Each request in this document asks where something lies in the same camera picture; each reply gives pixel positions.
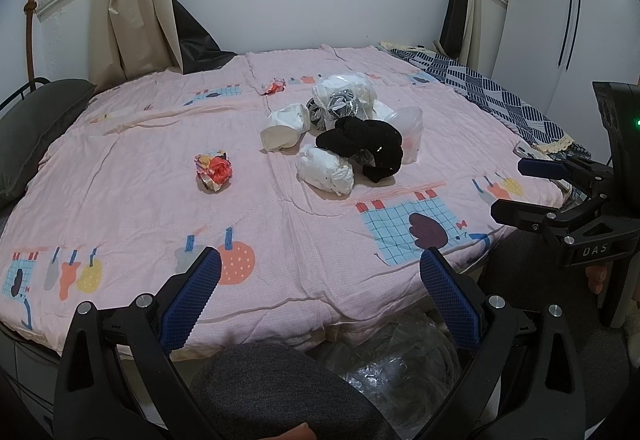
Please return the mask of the right hand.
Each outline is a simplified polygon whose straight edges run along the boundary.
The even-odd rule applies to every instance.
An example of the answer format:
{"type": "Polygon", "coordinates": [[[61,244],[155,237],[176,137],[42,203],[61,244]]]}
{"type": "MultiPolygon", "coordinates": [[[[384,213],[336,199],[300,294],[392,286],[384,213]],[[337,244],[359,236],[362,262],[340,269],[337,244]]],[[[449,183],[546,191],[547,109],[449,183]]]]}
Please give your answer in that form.
{"type": "Polygon", "coordinates": [[[604,282],[608,277],[608,270],[603,266],[591,266],[586,269],[586,277],[588,278],[588,286],[590,290],[599,295],[604,287],[604,282]]]}

